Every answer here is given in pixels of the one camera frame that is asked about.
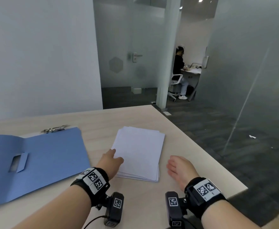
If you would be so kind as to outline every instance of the black top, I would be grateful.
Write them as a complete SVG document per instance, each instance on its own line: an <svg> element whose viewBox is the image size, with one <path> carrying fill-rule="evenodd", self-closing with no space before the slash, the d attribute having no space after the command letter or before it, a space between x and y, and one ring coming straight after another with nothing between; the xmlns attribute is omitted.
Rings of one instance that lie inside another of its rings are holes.
<svg viewBox="0 0 279 229"><path fill-rule="evenodd" d="M179 55L176 55L175 57L175 63L173 65L173 74L181 74L181 69L185 66L185 63L183 62L183 58ZM172 80L179 80L179 76L172 77Z"/></svg>

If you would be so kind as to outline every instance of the white paper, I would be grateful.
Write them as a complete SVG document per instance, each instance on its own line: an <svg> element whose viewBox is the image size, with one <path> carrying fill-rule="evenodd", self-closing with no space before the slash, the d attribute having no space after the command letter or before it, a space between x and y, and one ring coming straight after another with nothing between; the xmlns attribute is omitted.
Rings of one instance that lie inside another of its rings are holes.
<svg viewBox="0 0 279 229"><path fill-rule="evenodd" d="M119 129L112 149L122 157L118 177L158 182L160 154L165 134L157 130L134 127Z"/></svg>

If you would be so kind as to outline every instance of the white pillar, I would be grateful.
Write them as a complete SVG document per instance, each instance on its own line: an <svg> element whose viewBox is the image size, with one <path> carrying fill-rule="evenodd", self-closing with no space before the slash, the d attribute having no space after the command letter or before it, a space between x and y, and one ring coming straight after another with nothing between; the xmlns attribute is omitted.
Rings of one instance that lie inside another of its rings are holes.
<svg viewBox="0 0 279 229"><path fill-rule="evenodd" d="M176 33L179 27L181 0L167 0L164 21L164 41L162 58L159 65L156 104L160 109L166 108L169 82L172 76L172 62L175 54Z"/></svg>

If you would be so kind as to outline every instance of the metal clip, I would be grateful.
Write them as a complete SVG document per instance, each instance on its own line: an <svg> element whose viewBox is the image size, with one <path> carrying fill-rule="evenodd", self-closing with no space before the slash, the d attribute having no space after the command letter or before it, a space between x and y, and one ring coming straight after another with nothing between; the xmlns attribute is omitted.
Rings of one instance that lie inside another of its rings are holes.
<svg viewBox="0 0 279 229"><path fill-rule="evenodd" d="M69 127L70 125L62 125L60 127L55 127L55 128L48 128L45 129L43 131L41 131L41 133L50 133L50 132L58 132L58 131L62 131L65 130L65 128Z"/></svg>

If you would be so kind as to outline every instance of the white sneaker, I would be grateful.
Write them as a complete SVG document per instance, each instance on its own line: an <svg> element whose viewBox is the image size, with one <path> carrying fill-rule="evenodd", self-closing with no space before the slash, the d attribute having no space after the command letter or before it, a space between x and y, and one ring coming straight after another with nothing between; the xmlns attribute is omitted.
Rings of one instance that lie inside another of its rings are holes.
<svg viewBox="0 0 279 229"><path fill-rule="evenodd" d="M188 98L186 96L179 96L178 97L180 100L187 100Z"/></svg>

